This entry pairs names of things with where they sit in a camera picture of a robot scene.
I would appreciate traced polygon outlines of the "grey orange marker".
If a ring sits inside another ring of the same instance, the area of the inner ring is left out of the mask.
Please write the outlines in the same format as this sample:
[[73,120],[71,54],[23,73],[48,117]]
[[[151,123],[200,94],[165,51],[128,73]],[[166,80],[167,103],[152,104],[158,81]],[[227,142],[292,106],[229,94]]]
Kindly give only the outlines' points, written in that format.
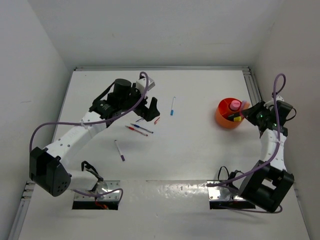
[[247,102],[246,104],[241,104],[241,111],[248,109],[250,107],[250,105],[251,104],[249,102]]

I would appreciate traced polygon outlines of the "yellow black highlighter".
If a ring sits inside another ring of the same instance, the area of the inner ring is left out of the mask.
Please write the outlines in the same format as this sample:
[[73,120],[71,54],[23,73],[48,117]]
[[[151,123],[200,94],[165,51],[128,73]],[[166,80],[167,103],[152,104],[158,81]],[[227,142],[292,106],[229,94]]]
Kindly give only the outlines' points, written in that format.
[[243,118],[241,116],[235,117],[233,119],[234,122],[241,122],[243,120]]

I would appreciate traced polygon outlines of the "pink glue bottle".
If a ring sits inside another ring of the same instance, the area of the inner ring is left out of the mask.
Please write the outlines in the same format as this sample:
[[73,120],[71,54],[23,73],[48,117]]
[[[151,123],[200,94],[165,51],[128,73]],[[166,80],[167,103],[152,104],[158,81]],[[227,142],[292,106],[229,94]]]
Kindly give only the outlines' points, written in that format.
[[229,105],[229,108],[232,110],[232,111],[237,111],[240,107],[241,107],[241,102],[238,101],[238,100],[233,100],[230,105]]

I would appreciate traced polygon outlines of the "pink black highlighter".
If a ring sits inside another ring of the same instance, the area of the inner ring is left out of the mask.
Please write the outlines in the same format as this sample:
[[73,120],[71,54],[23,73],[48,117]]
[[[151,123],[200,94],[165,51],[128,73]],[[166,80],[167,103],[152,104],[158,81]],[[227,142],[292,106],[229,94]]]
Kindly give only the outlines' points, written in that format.
[[243,115],[240,112],[233,113],[227,117],[228,120],[233,121],[236,117],[242,117]]

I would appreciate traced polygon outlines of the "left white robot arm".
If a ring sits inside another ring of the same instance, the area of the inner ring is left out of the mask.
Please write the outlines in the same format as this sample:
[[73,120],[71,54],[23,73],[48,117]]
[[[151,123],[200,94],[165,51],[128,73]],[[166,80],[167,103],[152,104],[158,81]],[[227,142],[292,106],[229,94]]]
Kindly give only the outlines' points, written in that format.
[[80,171],[67,166],[90,140],[128,113],[134,112],[147,122],[158,117],[157,98],[147,101],[147,92],[154,86],[146,72],[134,83],[115,79],[79,122],[69,123],[72,128],[67,133],[43,148],[29,148],[29,178],[53,197],[67,190],[93,198],[105,196],[98,189],[104,179],[90,163],[83,161]]

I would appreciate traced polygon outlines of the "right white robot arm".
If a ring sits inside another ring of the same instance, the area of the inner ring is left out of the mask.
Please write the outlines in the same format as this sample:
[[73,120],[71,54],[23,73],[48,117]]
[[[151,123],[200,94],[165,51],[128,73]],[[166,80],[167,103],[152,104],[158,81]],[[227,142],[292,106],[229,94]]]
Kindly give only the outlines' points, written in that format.
[[246,120],[258,127],[261,155],[253,167],[257,170],[244,178],[238,194],[270,213],[277,210],[295,180],[284,163],[284,146],[288,136],[284,124],[293,109],[279,96],[276,105],[272,100],[260,101],[241,112]]

